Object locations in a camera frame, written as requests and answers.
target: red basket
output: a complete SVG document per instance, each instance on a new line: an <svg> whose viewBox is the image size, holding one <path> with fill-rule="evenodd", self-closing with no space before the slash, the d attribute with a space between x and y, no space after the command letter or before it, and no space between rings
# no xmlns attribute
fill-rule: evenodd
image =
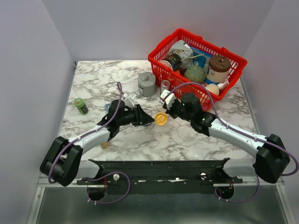
<svg viewBox="0 0 299 224"><path fill-rule="evenodd" d="M153 73L156 76L156 85L160 86L162 80L168 80L171 84L170 90L172 90L174 87L182 83L189 82L188 79L180 76L159 62L167 56L171 46L179 40L184 40L188 45L205 51L211 55L223 55L230 60L231 67L228 74L229 85L220 91L219 96L211 93L214 101L221 100L228 90L238 81L247 61L244 58L229 52L226 48L216 47L215 45L204 41L201 36L194 35L184 29L177 29L173 34L162 40L162 42L157 45L156 49L149 54L148 60L150 61ZM204 111L208 111L211 108L211 101L208 99L208 96L201 87L196 85L185 85L176 90L174 94L177 98L181 98L182 94L186 92L193 92L196 97L200 99L202 109Z"/></svg>

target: brown jar lid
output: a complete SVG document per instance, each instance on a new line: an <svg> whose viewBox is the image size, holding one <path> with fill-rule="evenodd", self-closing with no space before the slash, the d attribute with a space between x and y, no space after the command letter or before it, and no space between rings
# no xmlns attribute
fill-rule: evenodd
<svg viewBox="0 0 299 224"><path fill-rule="evenodd" d="M225 56L215 55L210 59L209 66L216 72L226 72L230 68L230 62Z"/></svg>

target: green soda can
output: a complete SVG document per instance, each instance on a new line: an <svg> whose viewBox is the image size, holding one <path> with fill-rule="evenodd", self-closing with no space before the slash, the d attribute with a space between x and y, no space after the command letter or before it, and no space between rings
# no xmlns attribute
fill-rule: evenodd
<svg viewBox="0 0 299 224"><path fill-rule="evenodd" d="M75 99L74 101L74 105L77 107L77 109L79 110L79 112L82 114L82 115L85 115L88 113L88 108L84 102L83 99L81 98L77 98Z"/></svg>

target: white bottle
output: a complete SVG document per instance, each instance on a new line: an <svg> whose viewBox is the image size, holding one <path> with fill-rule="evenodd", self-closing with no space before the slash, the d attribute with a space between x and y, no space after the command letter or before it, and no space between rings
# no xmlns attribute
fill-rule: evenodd
<svg viewBox="0 0 299 224"><path fill-rule="evenodd" d="M224 89L227 85L229 84L228 80L226 80L224 83L218 83L217 85L215 84L209 84L206 86L206 89L213 93L216 96L219 96L220 90ZM200 98L201 103L206 103L208 100L210 100L209 96L206 94L203 94L202 97Z"/></svg>

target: marble countertop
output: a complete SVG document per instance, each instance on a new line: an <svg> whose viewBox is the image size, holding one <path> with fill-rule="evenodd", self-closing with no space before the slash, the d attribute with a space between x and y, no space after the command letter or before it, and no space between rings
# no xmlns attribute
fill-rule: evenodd
<svg viewBox="0 0 299 224"><path fill-rule="evenodd" d="M93 128L106 114L105 104L119 98L116 82L124 93L135 92L142 109L155 116L163 111L159 104L159 88L150 98L138 92L138 74L151 71L148 61L82 61L78 63L71 87L60 135L73 137ZM89 113L81 115L73 104L84 99ZM216 103L218 113L227 122L256 132L241 82ZM198 134L181 119L169 118L164 126L130 126L110 141L110 146L97 146L82 156L83 160L222 160L247 157L248 154L222 140Z"/></svg>

